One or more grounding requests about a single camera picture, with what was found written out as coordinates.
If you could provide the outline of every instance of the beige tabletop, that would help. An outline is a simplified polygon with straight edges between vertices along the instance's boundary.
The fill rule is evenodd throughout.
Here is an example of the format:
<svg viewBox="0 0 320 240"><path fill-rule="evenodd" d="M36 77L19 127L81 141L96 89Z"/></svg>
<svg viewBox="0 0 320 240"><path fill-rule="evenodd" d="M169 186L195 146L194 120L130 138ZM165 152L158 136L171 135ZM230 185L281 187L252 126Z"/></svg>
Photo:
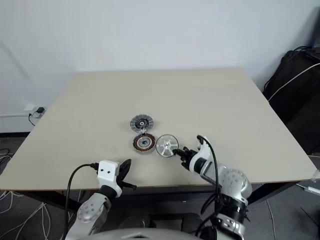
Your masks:
<svg viewBox="0 0 320 240"><path fill-rule="evenodd" d="M79 73L36 124L0 175L0 189L62 190L81 164L132 159L126 181L140 187L204 185L178 157L139 154L130 120L153 118L156 138L197 149L211 141L217 161L252 183L310 179L316 167L252 80L238 68ZM92 168L72 189L98 188Z"/></svg>

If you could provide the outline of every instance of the robotic hand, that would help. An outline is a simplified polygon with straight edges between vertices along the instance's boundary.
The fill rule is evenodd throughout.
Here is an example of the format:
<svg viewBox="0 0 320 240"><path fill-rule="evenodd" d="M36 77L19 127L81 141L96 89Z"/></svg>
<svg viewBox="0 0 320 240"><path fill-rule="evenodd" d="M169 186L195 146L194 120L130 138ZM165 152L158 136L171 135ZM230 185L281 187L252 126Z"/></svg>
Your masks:
<svg viewBox="0 0 320 240"><path fill-rule="evenodd" d="M94 193L79 208L75 223L66 235L66 240L124 240L134 238L184 239L197 240L201 232L202 239L234 240L244 239L243 225L248 206L247 198L252 193L252 186L247 177L239 170L229 169L216 161L210 142L197 136L198 150L176 149L174 154L180 156L182 166L192 173L199 174L204 180L216 186L215 193L205 202L207 206L215 202L214 213L207 217L199 226L196 236L185 232L158 228L127 228L98 233L105 223L111 201L122 194L123 187L135 189L136 186L123 182L127 175L131 160L122 165L113 161L103 160L98 165L100 190ZM204 227L207 221L212 226Z"/></svg>

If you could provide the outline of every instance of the floor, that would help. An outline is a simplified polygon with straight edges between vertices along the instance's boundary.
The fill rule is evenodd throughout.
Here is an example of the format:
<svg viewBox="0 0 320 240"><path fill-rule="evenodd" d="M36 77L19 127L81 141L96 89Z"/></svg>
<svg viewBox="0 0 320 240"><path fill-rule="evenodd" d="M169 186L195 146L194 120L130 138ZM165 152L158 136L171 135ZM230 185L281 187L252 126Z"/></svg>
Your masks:
<svg viewBox="0 0 320 240"><path fill-rule="evenodd" d="M0 148L10 148L15 152L24 138L0 138ZM312 161L320 168L320 158L312 157ZM302 185L308 185L320 189L320 182L301 182ZM78 198L78 191L72 192L73 199ZM85 195L81 200L85 201L89 196ZM0 239L14 240L19 227L1 237L8 230L23 223L28 216L41 204L41 202L26 196L13 196L12 207L9 211L0 214ZM120 223L128 216L149 215L158 213L199 213L203 202L206 199L194 199L180 202L162 202L144 204L139 207L114 207L108 214L108 220L103 230L117 228ZM11 195L0 200L0 212L6 210L11 202ZM305 192L299 186L281 192L280 194L268 200L273 213L275 224L275 234L278 240L315 240L318 238L318 226L320 223L320 196ZM63 231L63 211L56 207L47 206L51 218L51 231L49 240L58 240ZM302 208L316 222L314 223L302 210ZM272 240L274 239L273 224L268 209L267 202L253 204L248 207L248 218L245 227L246 240ZM44 226L48 228L48 218L44 211ZM179 229L180 222L157 221L156 225L162 228ZM42 227L42 211L38 211L23 227L17 240L42 240L45 239Z"/></svg>

